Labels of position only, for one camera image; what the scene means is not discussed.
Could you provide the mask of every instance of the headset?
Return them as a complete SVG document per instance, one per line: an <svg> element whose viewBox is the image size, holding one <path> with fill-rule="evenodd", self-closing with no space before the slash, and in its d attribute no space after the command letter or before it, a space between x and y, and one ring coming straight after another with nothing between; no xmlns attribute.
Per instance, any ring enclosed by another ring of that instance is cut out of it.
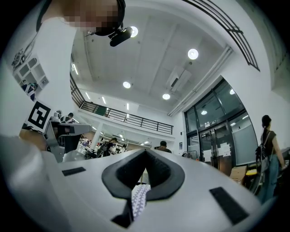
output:
<svg viewBox="0 0 290 232"><path fill-rule="evenodd" d="M124 27L123 20L125 16L125 7L126 7L125 1L117 0L117 3L118 3L118 19L113 20L113 22L111 22L111 26L107 26L105 28L96 28L95 32L89 31L89 35L95 34L98 36L108 36L111 39L110 45L112 47L115 47L123 43L127 39L129 39L133 31L131 27L123 28Z"/></svg>

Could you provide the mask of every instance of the purple patterned fabric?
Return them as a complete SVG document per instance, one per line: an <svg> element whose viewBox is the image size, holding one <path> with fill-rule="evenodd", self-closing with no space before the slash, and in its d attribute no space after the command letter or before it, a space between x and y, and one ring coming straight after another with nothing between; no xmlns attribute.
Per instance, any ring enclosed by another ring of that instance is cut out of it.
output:
<svg viewBox="0 0 290 232"><path fill-rule="evenodd" d="M140 184L132 197L132 208L134 220L142 213L146 205L146 193L151 190L149 184Z"/></svg>

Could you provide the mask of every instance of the ceiling air conditioning unit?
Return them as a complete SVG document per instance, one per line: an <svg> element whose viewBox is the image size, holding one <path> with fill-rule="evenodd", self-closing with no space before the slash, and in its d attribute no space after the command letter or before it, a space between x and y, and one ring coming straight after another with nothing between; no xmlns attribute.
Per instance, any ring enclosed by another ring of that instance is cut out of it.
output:
<svg viewBox="0 0 290 232"><path fill-rule="evenodd" d="M166 86L170 88L172 92L181 91L191 75L192 74L183 67L175 66Z"/></svg>

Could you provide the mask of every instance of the box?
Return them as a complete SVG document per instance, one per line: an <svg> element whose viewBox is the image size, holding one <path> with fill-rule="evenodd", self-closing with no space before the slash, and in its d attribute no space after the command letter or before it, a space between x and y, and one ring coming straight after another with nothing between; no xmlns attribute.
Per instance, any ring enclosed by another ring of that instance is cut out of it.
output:
<svg viewBox="0 0 290 232"><path fill-rule="evenodd" d="M235 167L232 169L230 178L232 178L238 184L243 185L246 172L247 172L247 166Z"/></svg>

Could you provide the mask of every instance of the doorway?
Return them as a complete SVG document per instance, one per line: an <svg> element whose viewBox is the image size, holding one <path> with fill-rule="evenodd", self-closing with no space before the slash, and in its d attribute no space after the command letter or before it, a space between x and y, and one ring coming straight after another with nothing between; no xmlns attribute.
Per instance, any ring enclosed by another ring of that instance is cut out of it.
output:
<svg viewBox="0 0 290 232"><path fill-rule="evenodd" d="M230 176L235 160L235 147L230 129L226 121L200 132L202 155L200 161L217 168L227 176Z"/></svg>

